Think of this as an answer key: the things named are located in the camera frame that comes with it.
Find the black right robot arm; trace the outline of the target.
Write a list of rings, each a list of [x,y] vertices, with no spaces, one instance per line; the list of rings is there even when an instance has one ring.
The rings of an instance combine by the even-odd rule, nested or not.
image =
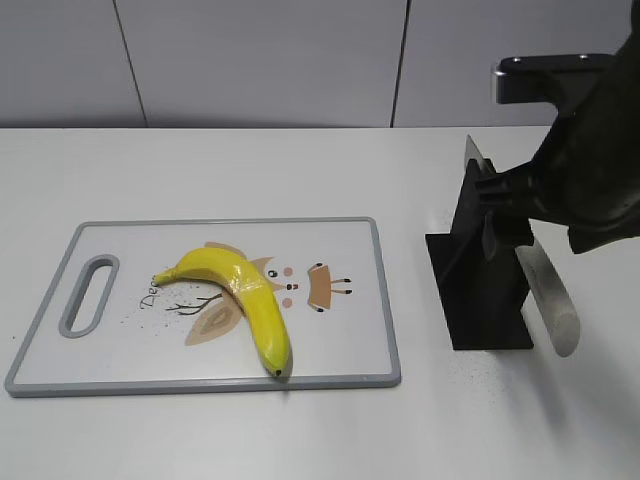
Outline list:
[[[557,116],[532,159],[477,182],[481,205],[564,225],[576,254],[639,234],[639,13],[613,54],[519,56],[495,71],[499,104]]]

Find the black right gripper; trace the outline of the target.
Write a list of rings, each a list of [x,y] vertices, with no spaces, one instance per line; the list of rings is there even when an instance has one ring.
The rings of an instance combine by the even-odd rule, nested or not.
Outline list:
[[[475,189],[487,261],[534,244],[528,218],[566,226],[575,254],[637,238],[639,111],[560,112],[530,162],[485,175]]]

